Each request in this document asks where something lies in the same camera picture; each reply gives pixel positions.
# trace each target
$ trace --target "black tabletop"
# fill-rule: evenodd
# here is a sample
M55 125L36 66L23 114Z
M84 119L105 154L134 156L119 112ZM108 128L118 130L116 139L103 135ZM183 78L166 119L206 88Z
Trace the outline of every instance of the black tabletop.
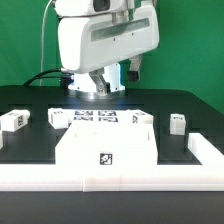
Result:
M87 101L57 87L5 86L0 87L0 115L28 109L31 118L22 129L3 132L0 163L55 163L54 148L66 129L48 124L49 108L152 114L159 164L199 164L187 149L191 132L224 151L224 116L189 92L130 89L123 98ZM185 115L185 136L169 134L171 113ZM1 192L0 223L223 223L223 207L223 192Z

